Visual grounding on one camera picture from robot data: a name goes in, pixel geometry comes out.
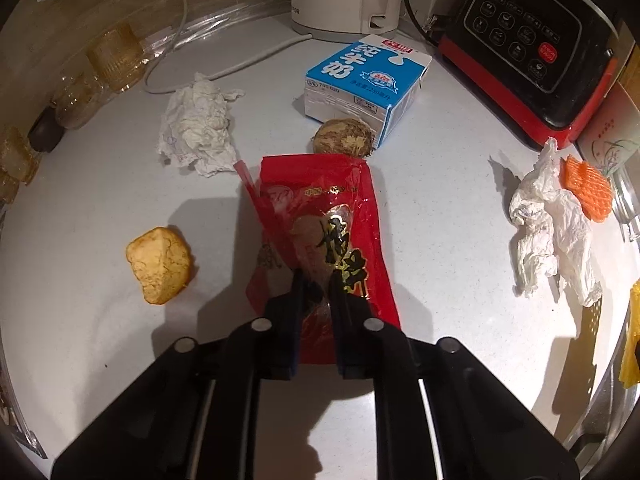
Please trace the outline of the dark small bowl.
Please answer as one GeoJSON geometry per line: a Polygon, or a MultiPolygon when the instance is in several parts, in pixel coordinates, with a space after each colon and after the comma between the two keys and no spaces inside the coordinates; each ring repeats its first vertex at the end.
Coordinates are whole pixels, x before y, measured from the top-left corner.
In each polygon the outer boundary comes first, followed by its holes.
{"type": "Polygon", "coordinates": [[[29,130],[27,139],[30,147],[37,153],[51,153],[60,143],[66,129],[55,117],[55,109],[46,107],[29,130]]]}

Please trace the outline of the crumpled white tissue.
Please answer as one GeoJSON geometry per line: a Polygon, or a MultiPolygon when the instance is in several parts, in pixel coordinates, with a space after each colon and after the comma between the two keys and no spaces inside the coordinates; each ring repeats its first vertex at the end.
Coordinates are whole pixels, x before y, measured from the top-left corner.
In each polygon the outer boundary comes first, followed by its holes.
{"type": "Polygon", "coordinates": [[[230,105],[243,96],[243,90],[221,90],[196,73],[192,84],[168,101],[160,118],[157,153],[201,177],[232,172],[239,157],[230,133],[230,105]]]}

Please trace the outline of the yellow foam fruit net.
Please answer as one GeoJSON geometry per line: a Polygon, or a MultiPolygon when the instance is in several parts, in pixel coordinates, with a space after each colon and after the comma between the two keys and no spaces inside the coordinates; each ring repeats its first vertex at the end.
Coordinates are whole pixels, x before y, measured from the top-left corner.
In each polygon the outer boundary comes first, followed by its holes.
{"type": "Polygon", "coordinates": [[[640,382],[639,358],[637,349],[640,338],[640,281],[636,281],[629,295],[629,322],[620,374],[618,379],[628,389],[640,382]]]}

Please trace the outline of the red snack bag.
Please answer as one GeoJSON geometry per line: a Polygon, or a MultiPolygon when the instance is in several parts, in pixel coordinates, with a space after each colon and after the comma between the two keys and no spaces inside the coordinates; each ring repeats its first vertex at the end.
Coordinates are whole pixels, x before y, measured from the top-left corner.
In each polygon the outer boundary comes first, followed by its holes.
{"type": "Polygon", "coordinates": [[[340,154],[267,156],[257,179],[245,162],[234,169],[262,225],[262,244],[245,289],[256,313],[284,292],[295,270],[321,288],[338,272],[346,292],[367,299],[374,316],[400,324],[364,160],[340,154]]]}

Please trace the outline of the blue white milk carton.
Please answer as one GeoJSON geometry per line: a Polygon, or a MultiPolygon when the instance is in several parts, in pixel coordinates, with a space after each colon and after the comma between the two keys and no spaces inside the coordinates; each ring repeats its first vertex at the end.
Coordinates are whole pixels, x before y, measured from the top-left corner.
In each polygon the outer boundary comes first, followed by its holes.
{"type": "Polygon", "coordinates": [[[431,55],[369,35],[307,70],[305,114],[317,122],[357,119],[379,148],[413,103],[431,55]]]}

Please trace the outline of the stainless steel sink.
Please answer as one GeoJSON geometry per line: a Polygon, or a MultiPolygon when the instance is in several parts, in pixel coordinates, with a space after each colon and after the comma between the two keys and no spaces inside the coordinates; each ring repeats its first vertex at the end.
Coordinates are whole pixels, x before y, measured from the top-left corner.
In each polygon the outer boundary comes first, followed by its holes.
{"type": "Polygon", "coordinates": [[[639,399],[639,387],[625,389],[618,379],[626,344],[629,314],[620,331],[620,336],[605,367],[598,388],[591,395],[585,415],[579,420],[564,446],[574,456],[580,474],[584,476],[604,456],[623,430],[639,399]]]}

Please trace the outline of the white crumpled plastic bag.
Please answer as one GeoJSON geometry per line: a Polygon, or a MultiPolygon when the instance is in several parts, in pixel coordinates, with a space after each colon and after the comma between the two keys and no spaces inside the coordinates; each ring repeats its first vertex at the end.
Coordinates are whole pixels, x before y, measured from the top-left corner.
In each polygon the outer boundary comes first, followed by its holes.
{"type": "Polygon", "coordinates": [[[542,148],[534,169],[512,195],[509,218],[520,229],[515,269],[518,291],[530,296],[547,278],[557,276],[589,308],[602,297],[592,265],[592,232],[578,198],[561,185],[561,156],[556,140],[542,148]]]}

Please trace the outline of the white printed mug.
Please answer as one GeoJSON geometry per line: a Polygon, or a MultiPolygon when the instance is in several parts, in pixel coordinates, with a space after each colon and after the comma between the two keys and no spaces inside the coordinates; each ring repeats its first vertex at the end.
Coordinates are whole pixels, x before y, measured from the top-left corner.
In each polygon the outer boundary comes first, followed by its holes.
{"type": "Polygon", "coordinates": [[[616,82],[577,139],[582,158],[605,177],[639,149],[639,110],[624,87],[616,82]]]}

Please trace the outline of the yellow bread piece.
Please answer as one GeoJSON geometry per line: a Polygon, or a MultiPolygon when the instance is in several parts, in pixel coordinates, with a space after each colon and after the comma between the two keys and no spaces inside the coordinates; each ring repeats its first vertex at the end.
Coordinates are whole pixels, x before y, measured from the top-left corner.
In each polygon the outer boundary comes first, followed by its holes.
{"type": "Polygon", "coordinates": [[[163,226],[132,240],[126,247],[126,259],[148,304],[166,304],[192,276],[190,248],[180,235],[163,226]]]}

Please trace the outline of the red black blender base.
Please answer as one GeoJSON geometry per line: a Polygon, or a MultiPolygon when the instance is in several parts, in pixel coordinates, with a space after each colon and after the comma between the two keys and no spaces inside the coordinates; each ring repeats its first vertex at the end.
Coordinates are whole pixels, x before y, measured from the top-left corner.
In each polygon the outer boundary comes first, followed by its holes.
{"type": "Polygon", "coordinates": [[[576,141],[613,80],[610,0],[464,0],[442,59],[531,146],[576,141]]]}

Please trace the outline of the brown round pastry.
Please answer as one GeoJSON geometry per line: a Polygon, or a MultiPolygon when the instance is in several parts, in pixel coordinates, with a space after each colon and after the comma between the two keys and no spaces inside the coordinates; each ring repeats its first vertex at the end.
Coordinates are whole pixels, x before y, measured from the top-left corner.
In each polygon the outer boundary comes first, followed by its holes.
{"type": "Polygon", "coordinates": [[[311,139],[314,154],[342,154],[366,158],[374,150],[374,135],[369,126],[355,118],[324,122],[311,139]]]}

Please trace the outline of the clear glass tumbler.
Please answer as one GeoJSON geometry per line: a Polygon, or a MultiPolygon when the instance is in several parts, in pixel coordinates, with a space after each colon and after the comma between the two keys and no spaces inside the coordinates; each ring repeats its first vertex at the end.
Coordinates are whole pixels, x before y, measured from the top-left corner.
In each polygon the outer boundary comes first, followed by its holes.
{"type": "Polygon", "coordinates": [[[639,195],[625,164],[610,175],[613,190],[613,212],[626,242],[639,240],[639,195]]]}

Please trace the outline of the amber glass cup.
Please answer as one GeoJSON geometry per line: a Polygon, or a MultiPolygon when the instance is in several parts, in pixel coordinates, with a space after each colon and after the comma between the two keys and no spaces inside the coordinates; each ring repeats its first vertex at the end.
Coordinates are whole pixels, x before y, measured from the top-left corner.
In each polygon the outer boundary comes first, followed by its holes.
{"type": "Polygon", "coordinates": [[[38,167],[39,159],[17,128],[5,128],[1,133],[1,169],[24,185],[30,185],[38,167]]]}
{"type": "Polygon", "coordinates": [[[126,22],[96,38],[86,55],[96,74],[116,93],[130,89],[145,73],[142,44],[126,22]]]}

